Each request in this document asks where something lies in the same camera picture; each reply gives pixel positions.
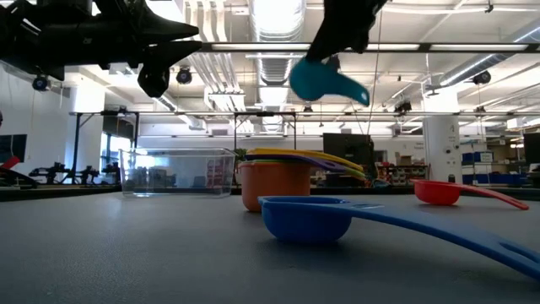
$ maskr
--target ceiling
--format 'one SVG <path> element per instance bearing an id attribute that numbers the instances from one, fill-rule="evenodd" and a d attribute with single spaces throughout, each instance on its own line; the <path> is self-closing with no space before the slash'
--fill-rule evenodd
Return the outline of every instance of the ceiling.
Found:
<path id="1" fill-rule="evenodd" d="M 272 1 L 281 3 L 277 0 L 257 0 Z M 462 6 L 461 10 L 474 8 L 487 8 L 488 0 L 394 0 L 387 4 L 389 9 L 384 9 L 378 14 L 375 26 L 370 32 L 371 42 L 501 42 L 508 35 L 516 30 L 530 24 L 535 19 L 540 19 L 540 2 L 538 0 L 493 0 L 495 8 L 519 8 L 529 9 L 529 11 L 498 11 L 490 14 L 484 12 L 470 14 L 426 14 L 426 10 L 452 10 L 458 3 Z M 322 21 L 323 10 L 321 10 L 322 1 L 308 0 L 305 11 L 305 20 L 301 41 L 312 41 Z M 250 16 L 248 2 L 242 0 L 227 0 L 225 6 L 225 32 L 229 41 L 233 42 L 251 42 L 253 34 L 250 25 Z M 396 13 L 390 8 L 402 8 L 407 10 Z M 213 32 L 216 32 L 216 13 L 213 11 Z M 184 15 L 190 13 L 189 6 Z M 202 25 L 203 10 L 199 9 L 199 25 Z M 370 53 L 370 54 L 340 54 L 342 73 L 350 78 L 364 84 L 371 89 L 373 95 L 373 111 L 382 111 L 385 107 L 393 111 L 393 105 L 396 100 L 392 96 L 405 88 L 409 82 L 418 80 L 428 73 L 445 73 L 453 68 L 463 64 L 467 60 L 475 57 L 475 54 L 389 54 L 389 53 Z M 231 54 L 234 65 L 235 75 L 238 79 L 241 89 L 245 93 L 244 103 L 248 109 L 250 106 L 259 105 L 261 98 L 258 87 L 256 59 L 246 58 L 246 54 Z M 537 55 L 516 55 L 507 61 L 500 63 L 489 69 L 492 74 L 490 84 L 477 87 L 473 84 L 459 84 L 456 86 L 459 96 L 459 106 L 463 110 L 471 110 L 485 101 L 497 99 L 512 95 L 518 90 L 522 90 L 534 84 L 540 83 L 540 62 Z M 176 64 L 173 69 L 176 72 L 180 66 L 190 65 L 190 62 L 184 60 Z M 114 93 L 116 97 L 124 96 L 124 102 L 133 109 L 144 109 L 146 111 L 164 111 L 164 108 L 156 106 L 154 100 L 148 98 L 137 84 L 137 75 L 123 75 L 119 73 L 109 73 L 101 71 L 98 67 L 84 67 L 97 77 L 103 79 L 110 89 L 109 93 Z M 192 68 L 193 81 L 190 84 L 178 84 L 174 77 L 171 77 L 168 96 L 172 97 L 177 105 L 186 111 L 210 111 L 211 109 L 203 102 L 204 82 L 197 74 L 197 70 Z M 421 111 L 420 85 L 413 86 L 411 98 L 413 109 Z M 118 103 L 118 98 L 108 99 L 109 103 Z M 500 103 L 490 108 L 493 111 L 507 111 L 521 106 L 531 106 L 527 110 L 535 109 L 535 105 L 540 102 L 540 91 L 532 92 L 526 98 L 518 98 L 510 102 Z M 302 111 L 305 106 L 304 101 L 297 98 L 292 92 L 286 97 L 286 102 L 281 105 L 281 110 L 289 111 L 295 109 Z M 313 105 L 315 111 L 369 111 L 360 104 L 354 104 L 339 96 L 326 96 Z M 324 120 L 336 120 L 336 117 L 324 117 Z"/>

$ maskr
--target gray table surface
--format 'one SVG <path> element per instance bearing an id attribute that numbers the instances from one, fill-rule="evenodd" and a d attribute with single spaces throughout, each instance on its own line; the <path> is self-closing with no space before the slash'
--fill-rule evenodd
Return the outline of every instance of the gray table surface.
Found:
<path id="1" fill-rule="evenodd" d="M 529 211 L 462 197 L 343 197 L 441 214 L 540 252 Z M 276 241 L 240 197 L 120 193 L 0 203 L 0 303 L 540 303 L 540 283 L 414 231 L 354 220 L 338 243 Z"/>

